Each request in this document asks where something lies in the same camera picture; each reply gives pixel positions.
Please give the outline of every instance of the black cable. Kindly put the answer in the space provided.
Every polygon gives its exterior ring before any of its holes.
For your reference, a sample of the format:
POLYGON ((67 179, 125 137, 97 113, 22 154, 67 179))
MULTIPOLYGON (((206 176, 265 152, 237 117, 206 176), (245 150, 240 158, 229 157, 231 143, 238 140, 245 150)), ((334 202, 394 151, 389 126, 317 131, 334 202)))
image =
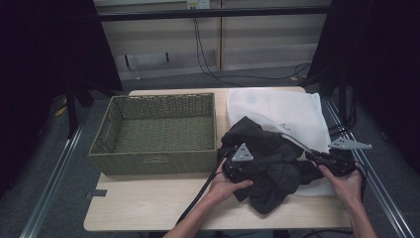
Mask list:
POLYGON ((361 201, 364 202, 364 198, 365 198, 365 191, 367 188, 367 184, 368 184, 368 168, 360 161, 356 161, 356 163, 358 163, 359 165, 364 167, 365 173, 361 170, 361 168, 356 167, 356 170, 359 171, 359 173, 361 173, 361 175, 363 176, 362 178, 362 187, 361 187, 361 201))
POLYGON ((263 77, 263 76, 254 76, 254 75, 218 75, 218 77, 249 77, 249 78, 256 78, 256 79, 266 79, 266 80, 280 80, 280 79, 287 79, 287 78, 291 78, 292 76, 295 76, 297 73, 303 71, 306 67, 308 67, 311 63, 309 62, 303 62, 298 64, 297 66, 300 65, 304 65, 307 64, 306 66, 304 66, 302 69, 296 71, 294 74, 288 75, 288 76, 282 76, 282 77, 263 77))
POLYGON ((227 235, 227 234, 224 234, 224 237, 225 238, 239 238, 239 237, 243 237, 243 236, 246 236, 246 237, 250 237, 250 236, 252 236, 252 235, 255 235, 256 233, 258 233, 259 231, 250 231, 250 232, 247 232, 247 233, 243 233, 243 234, 238 234, 238 235, 235 235, 235 236, 230 236, 230 235, 227 235))
POLYGON ((322 238, 322 236, 320 235, 320 234, 318 234, 318 233, 316 233, 315 234, 316 235, 316 237, 318 237, 318 238, 322 238))
POLYGON ((352 102, 351 102, 351 105, 350 105, 349 116, 347 118, 347 125, 343 125, 343 124, 339 123, 335 126, 332 126, 332 127, 328 128, 328 130, 332 130, 332 129, 336 129, 336 128, 339 128, 339 127, 343 127, 339 131, 330 134, 330 137, 336 136, 336 135, 341 134, 341 133, 345 133, 345 132, 349 131, 350 129, 352 129, 356 125, 356 122, 358 120, 357 100, 358 100, 358 98, 357 98, 355 92, 352 91, 352 102))
POLYGON ((342 231, 342 230, 325 229, 325 230, 313 231, 313 232, 311 232, 311 233, 303 236, 302 238, 308 238, 310 236, 317 235, 317 234, 323 233, 323 232, 335 232, 335 233, 346 234, 346 235, 352 235, 353 234, 353 231, 342 231))
POLYGON ((187 215, 188 213, 192 210, 192 208, 195 206, 195 204, 197 204, 198 200, 201 198, 201 196, 203 195, 204 191, 207 189, 207 186, 210 184, 210 182, 213 180, 213 178, 220 174, 220 173, 216 173, 217 169, 219 169, 220 165, 223 162, 223 159, 225 158, 226 155, 228 155, 229 152, 231 152, 232 150, 227 151, 222 158, 220 159, 220 161, 217 163, 216 168, 213 170, 213 172, 210 174, 209 178, 207 179, 207 181, 204 183, 204 185, 201 187, 200 191, 198 192, 198 194, 195 196, 194 200, 192 200, 192 202, 189 204, 189 206, 184 210, 184 212, 182 212, 182 214, 179 216, 178 220, 176 221, 176 224, 178 224, 179 222, 181 222, 187 215))
POLYGON ((236 83, 232 83, 232 82, 228 82, 228 81, 224 81, 222 79, 220 79, 220 77, 247 77, 247 78, 257 78, 257 79, 267 79, 267 80, 280 80, 280 79, 286 79, 286 78, 291 78, 292 76, 297 75, 299 72, 303 71, 306 67, 308 67, 311 63, 310 62, 304 62, 304 63, 300 63, 298 65, 295 66, 295 71, 294 74, 288 75, 288 76, 282 76, 282 77, 263 77, 263 76, 255 76, 255 75, 215 75, 209 68, 206 57, 204 56, 204 51, 203 51, 203 45, 201 43, 201 37, 200 37, 200 29, 198 28, 198 22, 196 18, 193 18, 194 21, 194 28, 195 28, 195 40, 196 40, 196 48, 197 48, 197 58, 198 58, 198 63, 200 65, 201 70, 208 76, 212 76, 213 78, 224 82, 224 83, 229 83, 232 85, 236 85, 239 87, 242 87, 242 85, 236 84, 236 83), (199 47, 201 49, 201 54, 203 56, 204 59, 204 63, 206 65, 206 68, 208 70, 205 71, 204 68, 201 65, 201 60, 200 60, 200 56, 199 56, 199 47), (302 69, 297 70, 297 68, 301 65, 305 65, 302 69))
POLYGON ((228 84, 231 84, 231 85, 234 85, 234 86, 242 87, 242 85, 239 85, 239 84, 236 84, 236 83, 233 83, 233 82, 224 81, 224 80, 220 79, 219 77, 217 77, 216 75, 214 75, 213 72, 210 70, 210 68, 209 68, 209 66, 207 64, 207 59, 204 56, 203 45, 201 44, 200 30, 198 29, 197 19, 196 18, 193 18, 193 21, 194 21, 194 28, 195 28, 195 43, 196 43, 196 50, 197 50, 197 59, 198 59, 198 64, 200 65, 201 70, 204 72, 204 74, 206 74, 208 76, 211 76, 211 77, 213 77, 214 79, 216 79, 216 80, 218 80, 220 82, 224 82, 224 83, 228 83, 228 84), (199 53, 199 50, 198 50, 199 47, 201 49, 201 54, 203 56, 205 65, 206 65, 207 70, 209 72, 206 72, 204 70, 203 66, 201 65, 200 53, 199 53))

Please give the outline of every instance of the basket handle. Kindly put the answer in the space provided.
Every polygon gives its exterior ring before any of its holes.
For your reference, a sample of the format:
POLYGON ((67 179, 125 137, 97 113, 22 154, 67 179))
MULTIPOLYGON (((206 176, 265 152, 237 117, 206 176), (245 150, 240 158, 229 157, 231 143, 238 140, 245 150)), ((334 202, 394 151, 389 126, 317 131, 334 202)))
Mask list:
POLYGON ((112 128, 112 122, 109 120, 104 121, 103 125, 102 125, 102 130, 100 132, 100 139, 102 139, 102 141, 106 141, 106 139, 109 136, 109 133, 111 132, 111 128, 112 128))
POLYGON ((144 164, 162 164, 166 162, 167 162, 166 157, 146 157, 143 159, 144 164))

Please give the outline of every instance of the white towel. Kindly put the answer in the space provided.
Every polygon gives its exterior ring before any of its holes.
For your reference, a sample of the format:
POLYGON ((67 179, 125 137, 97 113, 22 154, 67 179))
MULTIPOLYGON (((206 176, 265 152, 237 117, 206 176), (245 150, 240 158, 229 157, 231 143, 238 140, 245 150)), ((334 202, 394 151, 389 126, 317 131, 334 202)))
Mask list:
MULTIPOLYGON (((227 113, 231 126, 244 116, 266 131, 286 133, 306 147, 328 152, 331 143, 319 95, 266 88, 229 89, 227 113)), ((301 185, 296 195, 334 194, 325 179, 301 185)))

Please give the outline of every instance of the woven basket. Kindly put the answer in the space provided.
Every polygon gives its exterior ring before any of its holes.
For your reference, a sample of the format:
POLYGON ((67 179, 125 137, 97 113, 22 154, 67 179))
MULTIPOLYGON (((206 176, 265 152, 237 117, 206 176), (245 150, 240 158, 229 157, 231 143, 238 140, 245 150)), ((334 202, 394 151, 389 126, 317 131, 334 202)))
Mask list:
POLYGON ((116 96, 89 157, 106 176, 210 172, 216 136, 213 93, 116 96))

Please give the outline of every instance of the wooden table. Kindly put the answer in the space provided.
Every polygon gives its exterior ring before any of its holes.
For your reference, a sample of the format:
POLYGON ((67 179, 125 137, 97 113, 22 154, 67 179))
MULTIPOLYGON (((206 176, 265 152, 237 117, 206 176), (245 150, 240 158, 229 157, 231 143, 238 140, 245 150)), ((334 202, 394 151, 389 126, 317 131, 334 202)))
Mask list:
MULTIPOLYGON (((276 87, 278 90, 304 92, 301 87, 276 87)), ((228 88, 172 89, 133 91, 130 95, 183 94, 214 92, 218 147, 229 130, 226 111, 228 88)), ((170 230, 180 214, 196 196, 209 174, 164 176, 118 176, 99 178, 97 189, 104 197, 94 196, 84 227, 88 231, 162 231, 170 230)), ((299 229, 350 227, 347 211, 335 196, 289 195, 269 215, 257 213, 246 199, 231 196, 209 215, 202 229, 299 229)))

